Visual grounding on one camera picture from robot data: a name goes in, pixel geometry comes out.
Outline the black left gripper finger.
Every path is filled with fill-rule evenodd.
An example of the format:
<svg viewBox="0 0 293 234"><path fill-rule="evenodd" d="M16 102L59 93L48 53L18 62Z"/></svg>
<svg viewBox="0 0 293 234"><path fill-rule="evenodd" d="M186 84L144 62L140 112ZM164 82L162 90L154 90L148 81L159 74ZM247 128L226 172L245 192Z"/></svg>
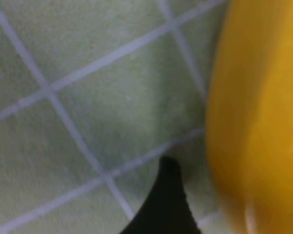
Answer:
<svg viewBox="0 0 293 234"><path fill-rule="evenodd" d="M123 234L200 234L184 190L179 162L159 160L156 180L141 208Z"/></svg>

